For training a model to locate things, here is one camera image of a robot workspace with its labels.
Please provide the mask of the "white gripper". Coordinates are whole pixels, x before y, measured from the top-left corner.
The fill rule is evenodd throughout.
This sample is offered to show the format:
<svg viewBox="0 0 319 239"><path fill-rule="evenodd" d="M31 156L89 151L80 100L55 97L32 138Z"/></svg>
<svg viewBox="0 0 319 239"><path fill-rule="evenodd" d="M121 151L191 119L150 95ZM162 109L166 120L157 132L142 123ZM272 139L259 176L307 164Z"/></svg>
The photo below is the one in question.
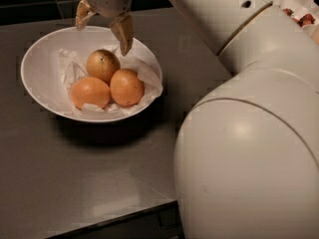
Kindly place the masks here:
<svg viewBox="0 0 319 239"><path fill-rule="evenodd" d="M76 11L75 26L79 31L83 30L97 13L105 18L116 17L109 27L125 56L131 50L134 40L133 19L130 13L125 13L130 11L131 4L132 0L81 0Z"/></svg>

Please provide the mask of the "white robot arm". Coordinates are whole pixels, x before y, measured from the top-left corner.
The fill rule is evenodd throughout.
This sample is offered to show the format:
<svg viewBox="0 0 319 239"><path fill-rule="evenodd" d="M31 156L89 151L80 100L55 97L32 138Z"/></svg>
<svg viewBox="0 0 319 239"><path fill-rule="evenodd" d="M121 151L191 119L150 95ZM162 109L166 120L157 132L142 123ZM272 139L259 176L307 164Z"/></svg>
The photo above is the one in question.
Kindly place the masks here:
<svg viewBox="0 0 319 239"><path fill-rule="evenodd" d="M175 144L186 239L319 239L318 45L288 15L310 0L168 0L231 78Z"/></svg>

